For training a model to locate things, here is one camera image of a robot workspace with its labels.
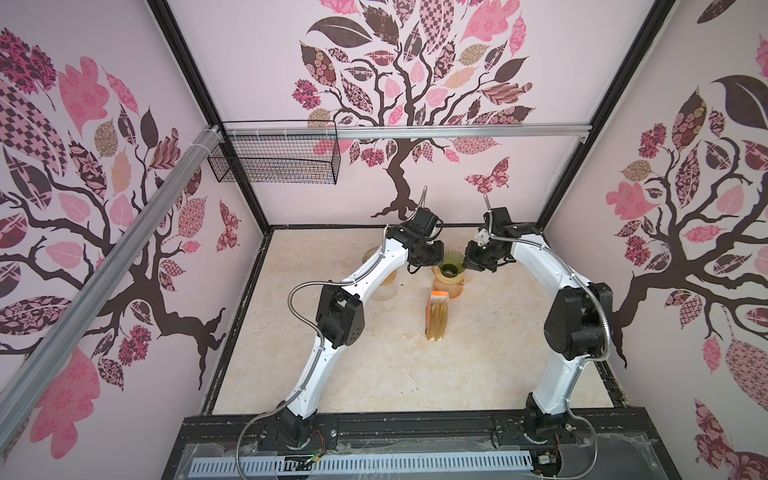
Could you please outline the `green glass dripper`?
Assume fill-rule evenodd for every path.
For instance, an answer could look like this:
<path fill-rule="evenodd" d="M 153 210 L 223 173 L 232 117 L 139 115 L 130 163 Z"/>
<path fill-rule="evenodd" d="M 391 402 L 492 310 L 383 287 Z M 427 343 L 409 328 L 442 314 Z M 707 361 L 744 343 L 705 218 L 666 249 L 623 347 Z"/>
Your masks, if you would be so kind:
<path fill-rule="evenodd" d="M 447 265 L 452 265 L 456 270 L 465 271 L 464 254 L 456 250 L 446 251 L 442 261 L 437 266 L 444 268 Z"/>

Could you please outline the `grey glass dripper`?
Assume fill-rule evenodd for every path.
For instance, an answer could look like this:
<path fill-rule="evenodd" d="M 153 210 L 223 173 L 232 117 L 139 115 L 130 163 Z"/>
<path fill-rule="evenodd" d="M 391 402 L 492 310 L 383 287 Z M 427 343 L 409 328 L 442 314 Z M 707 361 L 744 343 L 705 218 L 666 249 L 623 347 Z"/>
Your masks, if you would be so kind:
<path fill-rule="evenodd" d="M 362 264 L 363 273 L 362 277 L 370 275 L 381 263 L 386 254 L 385 246 L 378 246 L 377 248 L 369 249 L 364 255 L 364 262 Z"/>

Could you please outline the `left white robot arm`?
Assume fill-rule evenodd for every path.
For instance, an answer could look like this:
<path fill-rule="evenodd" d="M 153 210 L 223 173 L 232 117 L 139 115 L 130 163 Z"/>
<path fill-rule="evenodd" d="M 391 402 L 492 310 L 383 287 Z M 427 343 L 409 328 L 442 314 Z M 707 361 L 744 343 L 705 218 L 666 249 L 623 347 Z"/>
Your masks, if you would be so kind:
<path fill-rule="evenodd" d="M 345 279 L 305 282 L 291 290 L 289 310 L 316 333 L 300 380 L 277 413 L 278 425 L 291 442 L 302 443 L 309 436 L 312 417 L 335 365 L 363 333 L 364 306 L 373 293 L 403 266 L 418 271 L 443 260 L 444 244 L 438 239 L 441 227 L 436 214 L 419 207 L 406 221 L 387 227 L 379 248 Z M 322 288 L 313 321 L 293 306 L 295 294 L 310 286 Z"/>

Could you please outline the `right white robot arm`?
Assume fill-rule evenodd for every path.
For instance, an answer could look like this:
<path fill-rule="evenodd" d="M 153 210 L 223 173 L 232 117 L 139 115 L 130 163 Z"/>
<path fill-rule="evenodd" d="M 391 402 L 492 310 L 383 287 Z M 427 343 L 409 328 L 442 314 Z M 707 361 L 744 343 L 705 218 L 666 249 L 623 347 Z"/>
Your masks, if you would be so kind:
<path fill-rule="evenodd" d="M 550 354 L 537 387 L 526 399 L 523 429 L 532 441 L 568 422 L 570 398 L 589 362 L 610 355 L 608 322 L 612 290 L 577 273 L 546 243 L 535 225 L 511 220 L 504 207 L 490 208 L 467 244 L 464 266 L 495 272 L 508 263 L 524 266 L 553 299 L 543 332 Z"/>

